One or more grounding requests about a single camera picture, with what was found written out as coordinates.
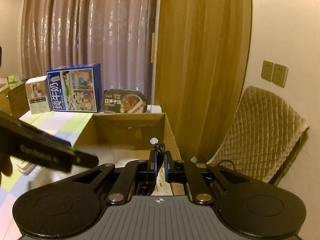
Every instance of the black handheld device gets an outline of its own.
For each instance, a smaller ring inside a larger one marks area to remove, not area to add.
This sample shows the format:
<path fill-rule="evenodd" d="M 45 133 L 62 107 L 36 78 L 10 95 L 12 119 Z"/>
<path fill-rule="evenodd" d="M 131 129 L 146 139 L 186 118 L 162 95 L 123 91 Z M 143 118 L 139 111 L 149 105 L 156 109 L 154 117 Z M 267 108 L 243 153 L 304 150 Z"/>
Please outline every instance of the black handheld device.
<path fill-rule="evenodd" d="M 96 167 L 97 156 L 71 147 L 71 143 L 37 129 L 0 111 L 0 164 L 9 156 L 58 171 L 70 172 L 72 165 Z"/>

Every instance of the quilted chair cover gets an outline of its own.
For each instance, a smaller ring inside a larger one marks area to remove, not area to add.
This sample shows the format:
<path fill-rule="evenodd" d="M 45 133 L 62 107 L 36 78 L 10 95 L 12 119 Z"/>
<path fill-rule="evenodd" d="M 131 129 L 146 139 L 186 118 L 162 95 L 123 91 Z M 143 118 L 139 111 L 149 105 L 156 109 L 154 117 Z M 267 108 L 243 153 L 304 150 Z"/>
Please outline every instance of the quilted chair cover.
<path fill-rule="evenodd" d="M 308 128 L 281 97 L 249 86 L 222 145 L 208 163 L 230 160 L 238 172 L 277 184 L 296 158 L 295 145 Z M 221 165 L 233 169 L 231 163 Z"/>

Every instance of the curtain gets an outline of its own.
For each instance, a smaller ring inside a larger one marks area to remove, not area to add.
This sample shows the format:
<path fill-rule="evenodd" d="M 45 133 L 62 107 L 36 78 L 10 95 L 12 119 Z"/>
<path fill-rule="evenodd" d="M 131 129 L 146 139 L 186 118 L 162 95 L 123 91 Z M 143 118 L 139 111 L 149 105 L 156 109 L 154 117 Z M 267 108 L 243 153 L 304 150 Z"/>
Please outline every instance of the curtain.
<path fill-rule="evenodd" d="M 21 27 L 26 78 L 75 64 L 101 64 L 103 89 L 151 98 L 156 0 L 25 0 Z"/>
<path fill-rule="evenodd" d="M 236 112 L 246 70 L 251 0 L 161 0 L 155 103 L 182 158 L 209 160 Z"/>

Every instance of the white wall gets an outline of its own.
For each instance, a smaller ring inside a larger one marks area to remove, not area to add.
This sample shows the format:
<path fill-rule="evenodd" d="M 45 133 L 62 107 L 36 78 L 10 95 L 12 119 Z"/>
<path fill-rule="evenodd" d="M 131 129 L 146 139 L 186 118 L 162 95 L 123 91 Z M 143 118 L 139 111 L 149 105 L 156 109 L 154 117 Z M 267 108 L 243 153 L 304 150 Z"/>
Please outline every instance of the white wall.
<path fill-rule="evenodd" d="M 24 0 L 0 0 L 0 78 L 21 73 L 20 29 Z"/>
<path fill-rule="evenodd" d="M 252 0 L 252 36 L 244 88 L 283 97 L 310 125 L 308 140 L 280 187 L 307 207 L 300 231 L 320 239 L 320 0 Z M 263 60 L 289 67 L 285 88 L 260 77 Z"/>

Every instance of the electrical outlet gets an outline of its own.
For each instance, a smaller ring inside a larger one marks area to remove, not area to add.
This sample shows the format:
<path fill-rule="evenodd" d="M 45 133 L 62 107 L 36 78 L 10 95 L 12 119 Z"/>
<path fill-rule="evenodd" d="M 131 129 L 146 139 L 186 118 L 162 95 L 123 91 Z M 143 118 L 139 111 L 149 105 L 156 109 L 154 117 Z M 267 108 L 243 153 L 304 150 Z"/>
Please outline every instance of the electrical outlet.
<path fill-rule="evenodd" d="M 261 77 L 263 79 L 271 82 L 274 65 L 275 64 L 273 62 L 266 61 L 266 60 L 263 61 L 262 71 L 261 71 Z"/>
<path fill-rule="evenodd" d="M 276 63 L 273 71 L 272 82 L 284 88 L 287 75 L 288 67 Z"/>

